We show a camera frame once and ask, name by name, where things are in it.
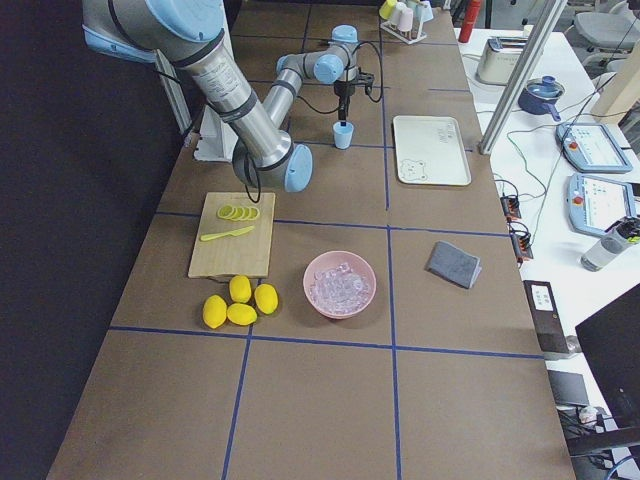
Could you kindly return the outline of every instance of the toaster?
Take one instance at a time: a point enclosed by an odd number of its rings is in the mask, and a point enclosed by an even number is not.
[[[478,64],[478,80],[506,85],[526,44],[527,39],[523,37],[489,38]]]

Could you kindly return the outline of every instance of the wooden cutting board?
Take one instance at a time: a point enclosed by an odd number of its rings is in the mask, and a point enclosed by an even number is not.
[[[255,204],[247,198],[245,192],[207,193],[191,255],[189,278],[224,278],[233,275],[246,275],[249,278],[267,277],[275,199],[275,193],[262,192],[260,202]],[[256,206],[260,209],[260,217],[253,221],[238,222],[218,218],[218,209],[227,204]],[[227,236],[209,242],[200,241],[200,235],[250,225],[254,225],[255,228],[238,237]]]

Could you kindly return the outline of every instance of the white tray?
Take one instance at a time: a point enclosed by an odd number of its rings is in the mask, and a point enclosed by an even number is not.
[[[471,183],[455,118],[399,115],[393,119],[393,134],[401,182],[457,186]]]

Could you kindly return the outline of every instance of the white table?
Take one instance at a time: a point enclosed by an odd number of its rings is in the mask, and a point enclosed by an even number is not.
[[[469,43],[459,44],[483,131],[491,118],[489,112],[495,109],[504,90],[504,87],[482,84],[476,77],[478,56],[482,54],[484,45],[491,36],[521,36],[521,32],[475,29]],[[580,111],[583,104],[581,101],[594,91],[592,81],[562,33],[551,34],[532,78],[540,78],[543,75],[554,76],[565,87],[565,94],[556,105],[563,121],[571,120]],[[589,112],[597,97],[596,94],[589,101],[585,112]],[[517,104],[514,106],[514,110],[516,109],[519,109]],[[579,121],[590,122],[594,119],[585,115],[581,116]],[[550,115],[536,116],[523,111],[512,112],[491,154],[491,166],[496,178],[513,182],[520,194],[540,195],[543,192],[542,186],[526,173],[524,161],[507,138],[507,133],[555,123]],[[616,124],[609,125],[609,128],[621,146],[628,146],[626,138]],[[555,129],[552,127],[511,135],[527,159],[529,170],[549,185],[544,205],[542,198],[521,199],[522,221],[530,231],[535,231],[535,237],[532,247],[534,260],[524,262],[520,273],[523,280],[551,282],[565,335],[574,335],[576,325],[638,282],[640,248],[627,250],[623,256],[600,272],[589,272],[580,265],[581,254],[597,239],[576,233],[571,228],[567,215],[566,185],[568,178],[576,170],[564,157],[560,157],[559,145],[554,135]],[[634,167],[633,171],[624,175],[597,175],[621,181],[640,182],[638,158],[631,150],[625,150],[625,153]],[[499,191],[504,188],[506,194],[514,193],[512,187],[502,182],[498,182],[497,187]],[[548,361],[547,367],[550,370],[582,374],[590,402],[607,408],[583,355],[566,360]]]

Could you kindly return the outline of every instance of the gray cloth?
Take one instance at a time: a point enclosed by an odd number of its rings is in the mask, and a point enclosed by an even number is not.
[[[480,258],[449,242],[436,242],[427,270],[464,288],[471,288],[482,267]]]

